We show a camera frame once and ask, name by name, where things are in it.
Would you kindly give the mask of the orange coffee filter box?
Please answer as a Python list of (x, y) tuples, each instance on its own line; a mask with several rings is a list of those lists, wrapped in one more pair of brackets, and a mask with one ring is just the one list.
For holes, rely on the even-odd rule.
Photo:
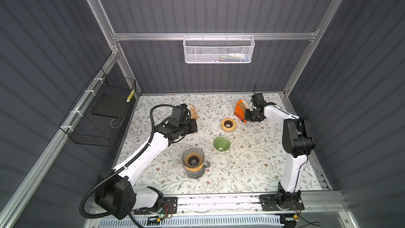
[(249, 104), (245, 100), (241, 99), (236, 104), (234, 115), (243, 123), (247, 123), (247, 120), (245, 119), (245, 114), (248, 110), (250, 110)]

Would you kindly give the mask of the orange glass pitcher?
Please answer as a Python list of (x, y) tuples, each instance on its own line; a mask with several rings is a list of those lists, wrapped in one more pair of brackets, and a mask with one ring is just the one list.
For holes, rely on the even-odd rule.
[(196, 108), (195, 108), (195, 106), (193, 105), (193, 104), (190, 104), (189, 106), (189, 110), (191, 111), (191, 119), (199, 119), (199, 117), (198, 117), (198, 113), (197, 113), (197, 110), (196, 110)]

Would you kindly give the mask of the clear grey glass dripper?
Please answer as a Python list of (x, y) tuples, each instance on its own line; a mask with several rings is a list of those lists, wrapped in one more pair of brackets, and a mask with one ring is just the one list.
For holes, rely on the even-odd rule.
[(181, 156), (182, 164), (186, 167), (196, 167), (204, 163), (205, 154), (200, 147), (189, 147), (185, 149)]

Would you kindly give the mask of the clear grey glass pitcher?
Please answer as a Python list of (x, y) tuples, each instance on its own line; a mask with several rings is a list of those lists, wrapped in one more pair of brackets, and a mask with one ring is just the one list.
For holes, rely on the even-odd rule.
[(189, 178), (200, 178), (204, 174), (205, 169), (209, 168), (209, 167), (211, 167), (211, 164), (210, 164), (210, 162), (207, 161), (207, 162), (204, 162), (202, 164), (202, 167), (199, 168), (198, 170), (196, 170), (196, 171), (185, 170), (185, 173)]

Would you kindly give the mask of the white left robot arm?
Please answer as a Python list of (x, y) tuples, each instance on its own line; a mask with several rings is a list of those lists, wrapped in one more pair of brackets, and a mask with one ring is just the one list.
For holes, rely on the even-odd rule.
[(196, 133), (197, 122), (191, 116), (186, 104), (171, 106), (172, 113), (161, 123), (151, 124), (151, 134), (125, 161), (111, 171), (99, 175), (92, 193), (95, 203), (105, 210), (98, 217), (112, 215), (118, 220), (127, 217), (137, 209), (159, 211), (163, 204), (163, 193), (152, 186), (134, 190), (137, 179), (150, 163), (171, 144), (186, 135)]

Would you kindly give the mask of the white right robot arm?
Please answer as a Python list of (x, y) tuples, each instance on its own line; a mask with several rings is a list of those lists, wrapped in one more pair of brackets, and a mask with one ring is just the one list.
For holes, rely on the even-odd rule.
[(286, 152), (284, 174), (278, 184), (275, 203), (281, 210), (304, 209), (301, 200), (301, 177), (304, 165), (315, 149), (310, 119), (299, 117), (282, 110), (273, 102), (266, 102), (262, 94), (251, 98), (251, 109), (245, 112), (245, 119), (261, 122), (270, 119), (282, 126), (282, 146)]

